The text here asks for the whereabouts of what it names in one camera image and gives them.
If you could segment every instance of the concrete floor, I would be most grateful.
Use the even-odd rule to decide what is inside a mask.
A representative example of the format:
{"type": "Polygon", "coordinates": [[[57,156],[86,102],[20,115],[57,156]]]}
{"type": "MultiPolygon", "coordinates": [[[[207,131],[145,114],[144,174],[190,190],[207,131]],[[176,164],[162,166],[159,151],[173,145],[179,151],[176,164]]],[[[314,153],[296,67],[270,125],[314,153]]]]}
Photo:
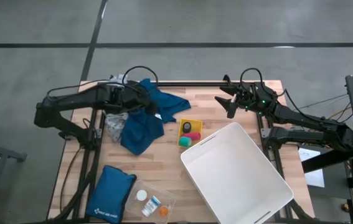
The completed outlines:
{"type": "MultiPolygon", "coordinates": [[[[0,43],[89,43],[100,3],[0,0],[0,43]]],[[[98,42],[353,42],[353,1],[111,0],[98,42]]],[[[64,142],[55,129],[34,126],[35,104],[51,88],[78,84],[87,52],[0,48],[0,146],[28,153],[23,164],[9,161],[2,175],[0,222],[44,220],[64,142]]],[[[220,80],[224,74],[237,79],[243,69],[258,67],[265,80],[281,80],[303,106],[346,92],[353,48],[96,49],[87,79],[106,78],[133,65],[151,67],[161,80],[220,80]]],[[[329,116],[347,103],[305,112],[329,116]]],[[[353,128],[353,119],[347,123],[353,128]]],[[[340,203],[313,195],[322,220],[348,221],[340,203]]]]}

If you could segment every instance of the small yellow box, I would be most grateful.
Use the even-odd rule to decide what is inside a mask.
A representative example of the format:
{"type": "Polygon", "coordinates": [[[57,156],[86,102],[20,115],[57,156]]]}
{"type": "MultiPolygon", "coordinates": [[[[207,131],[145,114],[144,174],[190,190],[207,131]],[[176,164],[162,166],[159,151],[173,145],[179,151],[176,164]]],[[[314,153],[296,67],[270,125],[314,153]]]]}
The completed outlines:
{"type": "Polygon", "coordinates": [[[181,125],[179,126],[179,135],[177,136],[177,146],[179,147],[184,147],[179,145],[179,140],[183,134],[183,124],[186,122],[189,122],[191,124],[191,131],[190,131],[191,133],[198,132],[201,135],[201,138],[193,141],[191,146],[195,145],[202,139],[202,121],[193,120],[193,119],[181,119],[181,125]]]}

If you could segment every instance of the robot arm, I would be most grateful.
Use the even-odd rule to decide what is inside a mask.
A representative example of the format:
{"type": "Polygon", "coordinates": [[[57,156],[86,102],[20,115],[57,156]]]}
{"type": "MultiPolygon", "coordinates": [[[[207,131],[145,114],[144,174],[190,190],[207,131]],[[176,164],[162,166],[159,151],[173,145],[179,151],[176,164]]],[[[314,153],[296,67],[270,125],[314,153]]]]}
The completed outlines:
{"type": "Polygon", "coordinates": [[[76,94],[64,96],[46,96],[36,106],[34,124],[41,128],[57,128],[61,132],[59,136],[73,136],[83,146],[89,148],[88,128],[81,128],[71,121],[63,118],[61,111],[74,110],[79,108],[93,108],[104,110],[106,113],[123,113],[141,108],[151,108],[146,112],[155,111],[154,103],[150,102],[147,90],[136,82],[129,82],[120,86],[113,83],[99,83],[76,94]]]}
{"type": "Polygon", "coordinates": [[[253,111],[261,116],[266,116],[273,123],[291,123],[319,132],[306,132],[288,130],[281,127],[272,128],[266,137],[266,145],[279,149],[286,142],[308,142],[330,144],[335,150],[342,152],[353,151],[353,130],[345,123],[334,119],[318,118],[315,116],[293,111],[278,102],[278,95],[263,82],[244,83],[233,85],[228,81],[228,86],[220,89],[234,99],[215,99],[226,109],[227,117],[233,118],[237,108],[253,111]]]}

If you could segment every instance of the wire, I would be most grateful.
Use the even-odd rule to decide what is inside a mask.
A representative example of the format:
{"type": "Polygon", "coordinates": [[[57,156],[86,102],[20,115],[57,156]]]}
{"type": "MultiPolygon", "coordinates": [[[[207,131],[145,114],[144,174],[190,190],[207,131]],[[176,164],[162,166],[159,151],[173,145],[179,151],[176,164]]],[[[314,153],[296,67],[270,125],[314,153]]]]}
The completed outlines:
{"type": "MultiPolygon", "coordinates": [[[[243,89],[244,89],[245,91],[248,91],[248,90],[246,90],[246,89],[244,88],[244,86],[243,86],[243,76],[244,76],[244,74],[245,74],[247,71],[251,71],[251,70],[254,70],[254,71],[257,71],[257,72],[258,72],[262,89],[263,89],[267,94],[269,94],[270,96],[273,96],[274,93],[269,93],[269,92],[265,89],[265,87],[263,86],[262,73],[261,73],[261,71],[259,71],[259,69],[257,69],[257,68],[247,68],[246,70],[244,70],[244,71],[241,73],[241,75],[240,75],[240,85],[243,87],[243,89]]],[[[277,94],[276,94],[276,95],[277,95],[277,96],[283,96],[283,95],[285,94],[285,92],[286,92],[286,90],[284,90],[280,95],[277,95],[277,94]]]]}
{"type": "Polygon", "coordinates": [[[332,98],[329,98],[329,99],[326,99],[326,100],[322,100],[322,101],[319,101],[319,102],[316,102],[316,103],[311,103],[309,105],[306,105],[306,106],[302,106],[298,109],[303,109],[303,108],[308,108],[310,106],[314,106],[314,105],[318,105],[319,103],[324,103],[324,102],[327,102],[327,101],[330,101],[330,100],[333,100],[333,99],[336,99],[336,98],[339,98],[339,97],[342,97],[342,96],[346,96],[347,94],[342,94],[342,95],[339,95],[339,96],[335,96],[335,97],[332,97],[332,98]]]}
{"type": "Polygon", "coordinates": [[[133,67],[131,67],[130,69],[128,69],[128,70],[124,73],[124,77],[122,77],[122,84],[124,84],[124,79],[125,79],[126,75],[127,75],[130,71],[132,71],[132,70],[134,70],[134,69],[136,69],[136,68],[144,68],[144,69],[150,71],[150,72],[154,75],[154,77],[156,77],[156,86],[158,86],[158,76],[157,76],[157,74],[156,74],[151,68],[149,68],[149,67],[147,67],[147,66],[142,66],[142,65],[133,66],[133,67]]]}
{"type": "MultiPolygon", "coordinates": [[[[82,122],[83,124],[87,127],[87,129],[89,129],[89,125],[87,123],[90,124],[90,121],[86,118],[82,118],[82,122]]],[[[70,162],[70,165],[68,166],[67,168],[67,173],[65,174],[65,177],[64,177],[64,182],[63,182],[63,186],[62,186],[62,189],[61,189],[61,192],[60,192],[60,213],[62,212],[63,210],[63,192],[64,192],[64,187],[65,187],[65,183],[67,181],[67,178],[68,178],[68,175],[70,173],[70,170],[71,170],[71,167],[72,167],[72,164],[74,163],[75,159],[77,158],[77,154],[78,152],[81,150],[82,147],[79,147],[79,149],[77,150],[77,152],[74,154],[74,156],[72,157],[72,160],[70,162]]]]}
{"type": "Polygon", "coordinates": [[[353,116],[353,114],[351,114],[348,118],[346,118],[345,120],[341,121],[342,123],[349,120],[349,118],[351,118],[353,116]]]}
{"type": "Polygon", "coordinates": [[[331,115],[330,117],[328,117],[328,119],[331,119],[331,118],[333,118],[333,117],[339,115],[340,113],[345,112],[345,110],[348,110],[348,109],[351,109],[351,107],[345,108],[345,109],[343,109],[342,111],[338,111],[337,113],[334,113],[333,115],[331,115]]]}
{"type": "Polygon", "coordinates": [[[71,167],[72,167],[72,164],[74,163],[75,159],[77,158],[77,155],[78,155],[78,152],[81,150],[82,147],[79,147],[79,149],[77,150],[77,152],[74,154],[74,156],[72,157],[72,160],[70,162],[70,165],[68,166],[68,169],[67,169],[67,173],[65,173],[65,177],[64,177],[64,182],[63,182],[63,186],[62,186],[62,190],[60,192],[60,213],[62,212],[63,210],[63,193],[64,193],[64,187],[65,187],[65,184],[67,182],[67,178],[68,178],[68,175],[70,173],[70,170],[71,170],[71,167]]]}
{"type": "Polygon", "coordinates": [[[84,124],[87,128],[89,128],[89,125],[87,124],[87,122],[90,124],[90,121],[89,121],[88,119],[83,118],[83,119],[82,119],[82,122],[83,122],[83,124],[84,124]]]}
{"type": "Polygon", "coordinates": [[[346,110],[348,110],[349,108],[351,108],[351,106],[348,107],[350,104],[351,104],[351,103],[349,102],[349,103],[346,105],[346,107],[345,107],[345,109],[342,111],[341,115],[339,115],[339,117],[337,118],[337,121],[342,117],[342,115],[344,115],[344,113],[345,113],[346,110]]]}
{"type": "Polygon", "coordinates": [[[319,111],[319,110],[321,110],[321,109],[323,109],[323,108],[325,108],[325,107],[327,107],[327,106],[329,106],[329,105],[331,105],[331,104],[333,104],[333,103],[335,103],[335,102],[341,101],[341,100],[343,100],[343,99],[345,99],[345,98],[347,98],[347,97],[348,97],[348,96],[345,96],[345,97],[336,99],[336,100],[334,100],[334,101],[332,101],[332,102],[330,102],[330,103],[328,103],[328,104],[326,104],[326,105],[324,105],[324,106],[318,108],[317,110],[313,111],[313,113],[315,113],[315,112],[317,112],[317,111],[319,111]]]}
{"type": "Polygon", "coordinates": [[[293,106],[295,107],[295,109],[296,109],[302,116],[304,116],[305,118],[310,119],[310,120],[315,121],[315,122],[322,122],[322,123],[327,123],[327,124],[335,124],[335,123],[328,122],[328,121],[323,121],[323,120],[314,119],[314,118],[311,118],[311,117],[309,117],[308,115],[302,113],[302,111],[298,109],[298,107],[295,105],[294,101],[291,99],[291,97],[290,97],[290,95],[289,95],[287,89],[285,89],[285,93],[287,94],[288,99],[289,99],[290,102],[293,104],[293,106]]]}

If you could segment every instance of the wooden table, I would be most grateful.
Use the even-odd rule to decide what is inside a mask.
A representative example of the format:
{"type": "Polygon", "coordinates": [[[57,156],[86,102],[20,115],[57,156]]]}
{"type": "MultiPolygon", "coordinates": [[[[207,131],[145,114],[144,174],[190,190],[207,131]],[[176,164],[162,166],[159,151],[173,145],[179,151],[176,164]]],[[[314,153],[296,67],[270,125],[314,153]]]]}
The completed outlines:
{"type": "MultiPolygon", "coordinates": [[[[266,86],[274,89],[279,94],[283,87],[281,82],[265,81],[266,86]]],[[[199,119],[203,121],[202,139],[225,127],[231,122],[238,122],[243,126],[250,137],[261,148],[258,133],[257,117],[255,113],[238,110],[234,119],[226,117],[225,110],[214,100],[214,96],[230,98],[218,87],[161,87],[161,91],[180,96],[190,101],[191,109],[175,114],[176,123],[164,124],[164,136],[155,140],[140,156],[135,156],[119,143],[113,143],[105,130],[101,146],[100,161],[97,176],[101,175],[104,165],[117,167],[127,174],[136,174],[138,180],[144,180],[157,188],[170,191],[178,196],[170,222],[216,222],[214,215],[206,206],[194,184],[187,175],[181,162],[181,153],[185,150],[177,146],[179,121],[182,118],[199,119]]],[[[286,104],[285,98],[279,97],[279,102],[286,104]]],[[[74,110],[72,122],[84,127],[82,118],[90,119],[92,110],[84,108],[74,110]]],[[[59,214],[60,189],[64,182],[65,173],[73,155],[78,150],[78,142],[68,141],[64,148],[59,174],[50,205],[48,218],[59,214]]],[[[83,153],[79,152],[77,159],[68,176],[64,190],[63,201],[65,206],[77,189],[83,153]]],[[[285,146],[280,149],[285,179],[293,189],[294,198],[304,211],[314,216],[311,199],[306,185],[303,168],[299,159],[297,147],[285,146]]],[[[87,191],[81,203],[81,214],[85,212],[87,191]]],[[[125,211],[123,222],[144,222],[141,217],[125,211]]]]}

